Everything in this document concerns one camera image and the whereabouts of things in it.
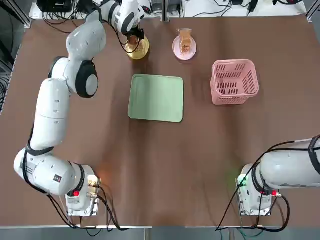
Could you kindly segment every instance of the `pink plate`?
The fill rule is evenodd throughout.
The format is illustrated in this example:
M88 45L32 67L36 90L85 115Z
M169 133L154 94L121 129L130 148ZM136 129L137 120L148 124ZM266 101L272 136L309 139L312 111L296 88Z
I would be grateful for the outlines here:
M172 44L172 50L174 52L174 55L178 59L183 60L183 61L190 60L196 54L196 51L197 51L196 41L192 37L191 37L191 40L192 40L191 51L188 53L181 53L180 52L180 36L177 36L175 38L175 40L173 41L173 44Z

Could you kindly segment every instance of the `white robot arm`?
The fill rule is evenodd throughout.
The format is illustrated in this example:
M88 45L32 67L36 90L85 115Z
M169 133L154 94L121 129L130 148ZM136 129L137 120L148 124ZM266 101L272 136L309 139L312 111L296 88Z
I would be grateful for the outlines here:
M105 0L67 37L68 57L53 61L49 78L39 90L32 136L14 160L14 170L21 178L27 175L27 182L48 194L66 195L67 208L74 216L92 214L94 199L88 194L98 184L98 178L87 165L53 156L53 148L62 143L66 134L70 96L76 93L82 98L92 98L97 92L98 74L92 59L106 45L102 20L108 20L126 35L138 28L143 10L138 0L123 0L121 6Z
M242 182L239 187L241 214L265 216L269 213L272 196L278 196L279 189L319 188L319 138L297 140L290 146L293 150L275 149L266 153L260 163L246 165L237 178L238 185ZM252 171L243 181L251 167Z

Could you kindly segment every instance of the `brown table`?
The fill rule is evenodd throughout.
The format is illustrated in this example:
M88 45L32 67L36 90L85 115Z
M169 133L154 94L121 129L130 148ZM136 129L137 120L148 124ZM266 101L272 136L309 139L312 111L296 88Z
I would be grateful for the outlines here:
M131 61L106 26L106 48L94 58L98 92L92 99L71 98L66 138L54 154L95 170L112 190L121 225L215 226L246 163L273 144L319 134L320 47L313 26L303 15L142 22L151 49L141 61ZM60 27L74 28L71 22ZM178 28L191 28L197 42L196 56L187 62L172 52ZM54 57L66 54L66 35L43 21L26 31L0 117L1 226L63 225L48 199L14 172L13 162L27 142L41 82ZM222 59L255 63L258 96L244 105L212 104L211 67ZM183 78L181 123L128 117L137 73ZM320 189L282 193L291 205L291 226L320 226ZM240 225L233 206L223 226ZM278 210L273 212L261 224L281 225ZM83 224L106 225L105 217L101 207Z

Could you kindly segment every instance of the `pink plastic basket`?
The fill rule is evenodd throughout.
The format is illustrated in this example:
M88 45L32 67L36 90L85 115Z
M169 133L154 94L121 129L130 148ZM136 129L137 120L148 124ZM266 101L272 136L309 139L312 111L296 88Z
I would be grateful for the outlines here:
M216 61L210 85L215 105L244 104L259 91L255 65L248 59Z

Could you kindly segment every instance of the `green tray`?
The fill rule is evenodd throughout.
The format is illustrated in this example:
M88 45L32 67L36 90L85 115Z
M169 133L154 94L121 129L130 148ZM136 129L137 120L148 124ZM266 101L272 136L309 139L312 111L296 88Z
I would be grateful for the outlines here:
M181 77L133 75L128 107L130 118L179 123L183 112L184 81Z

